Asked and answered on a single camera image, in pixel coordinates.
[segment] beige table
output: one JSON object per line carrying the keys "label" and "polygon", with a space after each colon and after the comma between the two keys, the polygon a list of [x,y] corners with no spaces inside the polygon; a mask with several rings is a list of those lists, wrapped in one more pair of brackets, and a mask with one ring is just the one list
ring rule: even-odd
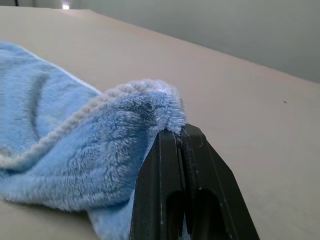
{"label": "beige table", "polygon": [[[102,91],[142,78],[174,84],[232,169],[260,238],[320,239],[319,84],[89,10],[0,7],[0,39]],[[0,239],[97,237],[82,216],[1,202]]]}

